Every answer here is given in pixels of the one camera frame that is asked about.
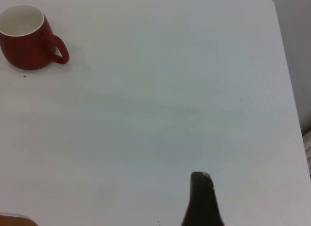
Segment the mug rim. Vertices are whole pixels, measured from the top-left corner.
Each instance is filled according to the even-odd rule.
[[[31,31],[31,32],[29,32],[29,33],[26,33],[26,34],[22,34],[22,35],[10,35],[10,34],[4,33],[4,32],[1,31],[1,29],[0,29],[0,33],[1,33],[1,34],[6,35],[6,36],[10,36],[10,37],[22,37],[22,36],[30,35],[30,34],[36,32],[39,28],[42,27],[42,24],[44,23],[44,20],[45,20],[45,16],[44,16],[43,12],[42,12],[39,8],[37,8],[37,7],[35,7],[35,6],[32,6],[32,5],[29,5],[29,4],[17,4],[17,5],[14,5],[14,6],[10,6],[10,7],[8,7],[8,8],[5,8],[4,10],[2,10],[2,11],[0,12],[0,17],[1,17],[6,11],[8,11],[8,10],[14,8],[14,7],[20,7],[20,6],[32,7],[32,8],[34,8],[34,9],[38,10],[38,11],[41,13],[41,23],[38,25],[38,27],[37,27],[36,29],[34,29],[33,31]]]

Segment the mug handle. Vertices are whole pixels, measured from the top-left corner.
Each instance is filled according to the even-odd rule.
[[[53,54],[52,55],[52,61],[57,62],[59,64],[65,64],[69,61],[68,50],[67,50],[64,42],[61,40],[61,38],[52,34],[52,35],[45,35],[43,37],[43,39],[46,40],[47,42],[50,42],[53,45],[55,45],[58,48],[58,50],[60,51],[60,53],[62,54],[62,56]]]

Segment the white table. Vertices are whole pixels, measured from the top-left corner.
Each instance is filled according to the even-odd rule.
[[[311,225],[272,1],[0,0],[14,4],[44,11],[70,61],[22,71],[0,55],[0,211],[178,226],[204,171],[226,225]]]

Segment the mug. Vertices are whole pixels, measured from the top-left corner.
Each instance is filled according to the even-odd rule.
[[[53,35],[47,18],[30,5],[13,6],[0,14],[0,47],[12,65],[24,70],[69,60],[64,42]],[[62,56],[55,54],[56,47]]]

